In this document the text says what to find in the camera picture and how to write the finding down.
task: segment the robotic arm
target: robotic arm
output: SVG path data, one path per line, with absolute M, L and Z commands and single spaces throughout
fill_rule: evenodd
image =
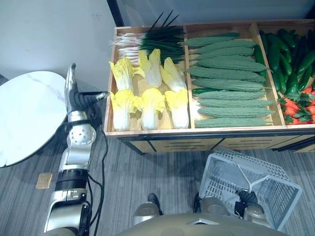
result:
M 44 235 L 89 235 L 92 207 L 86 201 L 86 185 L 96 131 L 85 111 L 105 98 L 108 92 L 79 93 L 74 70 L 75 64 L 72 64 L 64 90 L 68 123 L 71 126 L 67 136 L 68 148 L 62 155 Z
M 74 79 L 75 64 L 68 70 L 65 85 L 65 101 L 68 123 L 71 129 L 58 170 L 55 191 L 44 228 L 45 236 L 88 236 L 92 207 L 86 201 L 89 163 L 96 131 L 91 126 L 85 110 L 103 99 L 108 92 L 79 93 Z M 246 220 L 238 220 L 227 214 L 219 199 L 204 198 L 199 214 L 175 214 L 160 216 L 158 207 L 148 201 L 135 213 L 136 224 L 119 236 L 284 236 L 265 226 L 263 209 L 254 194 L 240 194 L 235 211 Z

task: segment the cucumber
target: cucumber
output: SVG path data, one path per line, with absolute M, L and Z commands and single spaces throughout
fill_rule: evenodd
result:
M 300 39 L 298 50 L 297 50 L 296 55 L 295 55 L 295 57 L 294 57 L 294 59 L 292 61 L 292 69 L 293 69 L 294 72 L 297 72 L 298 65 L 299 65 L 301 59 L 306 54 L 306 51 L 307 51 L 307 48 L 306 48 L 306 37 L 303 36 Z
M 315 50 L 310 51 L 299 63 L 298 75 L 304 71 L 315 61 Z
M 279 92 L 280 91 L 280 79 L 279 79 L 278 74 L 276 72 L 272 73 L 272 78 L 273 78 L 273 81 L 275 84 L 276 91 Z
M 295 48 L 296 44 L 293 40 L 292 36 L 285 30 L 280 29 L 278 31 L 278 36 L 280 39 L 282 39 L 290 48 Z
M 268 54 L 268 42 L 267 42 L 266 34 L 262 30 L 259 31 L 259 34 L 260 34 L 262 45 L 264 46 L 265 52 L 266 54 Z
M 284 51 L 284 52 L 289 51 L 289 47 L 281 39 L 279 39 L 275 34 L 268 33 L 266 34 L 266 37 L 269 44 L 278 44 L 281 51 Z
M 291 31 L 289 32 L 289 34 L 293 37 L 294 34 L 295 34 L 295 29 L 291 30 Z
M 310 76 L 312 74 L 312 66 L 310 65 L 304 72 L 303 79 L 299 83 L 299 91 L 305 89 L 307 83 L 309 82 Z
M 299 89 L 299 82 L 297 80 L 297 76 L 295 73 L 289 76 L 287 83 L 286 83 L 286 94 L 294 94 L 297 93 Z
M 282 75 L 283 75 L 283 78 L 284 78 L 284 82 L 285 82 L 285 84 L 287 83 L 287 80 L 288 80 L 288 78 L 289 78 L 289 75 L 287 75 L 286 73 L 282 73 Z
M 292 57 L 291 57 L 291 54 L 289 52 L 283 52 L 282 55 L 284 55 L 284 57 L 286 58 L 287 62 L 291 63 Z
M 286 60 L 285 56 L 280 54 L 280 66 L 282 67 L 283 71 L 287 74 L 290 75 L 292 73 L 292 68 L 290 63 Z
M 282 94 L 285 94 L 285 91 L 286 91 L 286 83 L 285 83 L 285 80 L 284 80 L 284 76 L 281 72 L 281 70 L 277 70 L 276 72 L 278 78 L 279 78 L 279 87 L 280 87 L 280 92 Z
M 292 50 L 292 56 L 293 57 L 295 57 L 296 56 L 296 53 L 297 53 L 297 50 L 298 50 L 298 48 L 299 48 L 299 42 L 300 42 L 300 37 L 299 37 L 299 35 L 298 34 L 295 34 L 294 36 L 293 36 L 293 40 L 294 40 L 294 42 L 295 42 L 295 44 L 296 44 L 296 47 Z
M 255 59 L 256 59 L 257 63 L 265 65 L 264 57 L 262 55 L 262 51 L 261 51 L 261 48 L 260 48 L 259 45 L 255 45 L 254 46 L 254 56 L 255 56 Z M 265 78 L 266 71 L 262 70 L 258 74 Z
M 268 62 L 273 72 L 276 72 L 279 68 L 280 62 L 280 50 L 278 44 L 276 43 L 271 44 L 269 48 Z

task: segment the wooden produce crate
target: wooden produce crate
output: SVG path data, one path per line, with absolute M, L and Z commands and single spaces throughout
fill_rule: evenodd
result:
M 304 20 L 288 20 L 290 22 L 302 22 Z M 259 35 L 260 24 L 269 25 L 272 21 L 264 22 L 224 22 L 224 23 L 209 23 L 198 25 L 183 25 L 184 41 L 191 37 L 210 36 L 226 32 L 240 33 L 239 39 L 251 40 L 261 46 L 263 45 Z M 149 28 L 140 27 L 120 27 L 115 28 L 114 39 L 120 33 L 139 33 L 146 32 Z M 185 60 L 179 65 L 182 69 L 188 69 L 191 66 L 193 56 L 189 55 L 191 49 L 188 46 L 185 48 Z M 112 53 L 112 61 L 117 62 L 118 48 L 115 46 Z M 268 66 L 266 55 L 264 54 L 265 64 Z M 266 90 L 265 99 L 273 101 L 273 104 L 268 108 L 274 113 L 265 117 L 270 123 L 264 126 L 248 126 L 248 127 L 222 127 L 222 128 L 195 128 L 194 121 L 203 119 L 204 117 L 198 114 L 199 108 L 197 101 L 193 98 L 191 90 L 194 87 L 191 83 L 189 73 L 185 73 L 185 82 L 188 87 L 189 96 L 189 127 L 187 129 L 174 129 L 171 119 L 171 113 L 165 109 L 163 114 L 159 116 L 159 125 L 157 130 L 142 130 L 141 129 L 141 113 L 138 111 L 135 115 L 131 114 L 130 130 L 116 131 L 113 127 L 113 110 L 111 100 L 108 97 L 106 102 L 106 114 L 104 119 L 104 132 L 109 137 L 116 137 L 122 140 L 129 147 L 139 153 L 160 152 L 160 151 L 198 151 L 210 150 L 217 145 L 231 147 L 233 149 L 256 149 L 256 148 L 280 148 L 289 146 L 296 140 L 309 138 L 315 134 L 315 124 L 305 125 L 285 125 L 284 117 L 280 105 L 277 104 L 277 92 L 274 87 L 272 75 L 270 71 L 266 73 L 266 87 L 271 89 Z M 148 87 L 145 80 L 140 76 L 133 78 L 134 93 L 141 96 L 143 91 Z M 165 84 L 159 88 L 164 93 L 168 90 Z M 117 92 L 116 82 L 112 72 L 110 72 L 108 91 Z
M 299 36 L 307 36 L 309 30 L 315 29 L 315 21 L 312 19 L 261 21 L 261 22 L 257 22 L 256 24 L 259 30 L 264 31 L 265 33 L 273 33 L 273 34 L 277 34 L 280 29 L 286 29 L 288 32 L 291 30 L 296 30 L 296 33 Z M 265 49 L 263 49 L 263 56 L 264 56 L 265 62 L 268 63 Z M 313 83 L 313 81 L 314 81 L 314 78 L 310 77 L 306 85 L 306 88 L 310 86 Z

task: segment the floor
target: floor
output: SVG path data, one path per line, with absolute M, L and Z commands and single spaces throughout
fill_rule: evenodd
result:
M 58 132 L 31 158 L 0 169 L 0 236 L 40 235 L 47 217 L 50 195 L 66 147 L 65 134 Z M 100 161 L 104 141 L 100 133 L 92 152 L 90 174 L 101 180 Z M 315 155 L 314 153 L 242 151 L 282 166 L 303 194 L 283 231 L 291 236 L 315 235 Z M 132 215 L 146 196 L 159 196 L 165 214 L 192 212 L 193 198 L 198 192 L 207 156 L 210 152 L 154 153 L 143 156 L 116 139 L 109 139 L 105 160 L 105 201 L 97 235 L 114 236 L 132 226 Z M 36 189 L 40 173 L 53 173 L 49 189 Z M 94 202 L 99 189 L 92 185 Z

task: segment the white round table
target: white round table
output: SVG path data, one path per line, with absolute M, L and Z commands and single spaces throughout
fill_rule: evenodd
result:
M 65 79 L 53 72 L 20 75 L 0 86 L 0 167 L 39 150 L 66 116 Z

